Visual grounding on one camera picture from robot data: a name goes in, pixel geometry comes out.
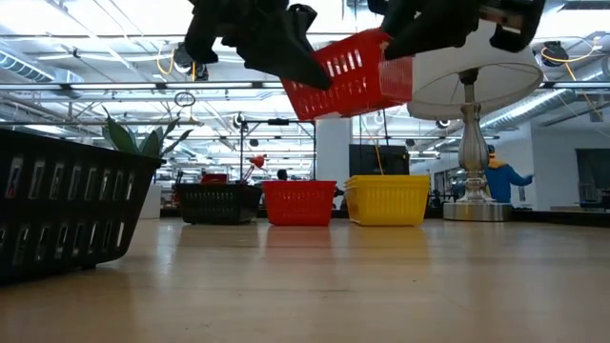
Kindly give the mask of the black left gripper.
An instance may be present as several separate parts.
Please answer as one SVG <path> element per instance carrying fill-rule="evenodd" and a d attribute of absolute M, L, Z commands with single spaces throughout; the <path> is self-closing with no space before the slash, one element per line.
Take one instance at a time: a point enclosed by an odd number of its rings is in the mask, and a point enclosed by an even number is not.
<path fill-rule="evenodd" d="M 327 72 L 313 56 L 307 31 L 317 17 L 308 5 L 287 0 L 190 0 L 192 21 L 184 49 L 196 63 L 216 63 L 213 44 L 217 37 L 233 39 L 242 30 L 262 26 L 244 47 L 245 67 L 326 91 L 332 86 Z"/>

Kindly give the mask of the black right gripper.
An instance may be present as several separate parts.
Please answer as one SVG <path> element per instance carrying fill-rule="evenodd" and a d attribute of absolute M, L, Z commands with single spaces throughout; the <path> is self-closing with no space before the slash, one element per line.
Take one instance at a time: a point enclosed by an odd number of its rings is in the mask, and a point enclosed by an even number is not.
<path fill-rule="evenodd" d="M 382 22 L 391 37 L 384 58 L 460 48 L 481 22 L 492 26 L 492 47 L 519 52 L 533 40 L 544 6 L 544 0 L 433 0 L 424 1 L 418 15 L 414 9 L 390 10 Z"/>

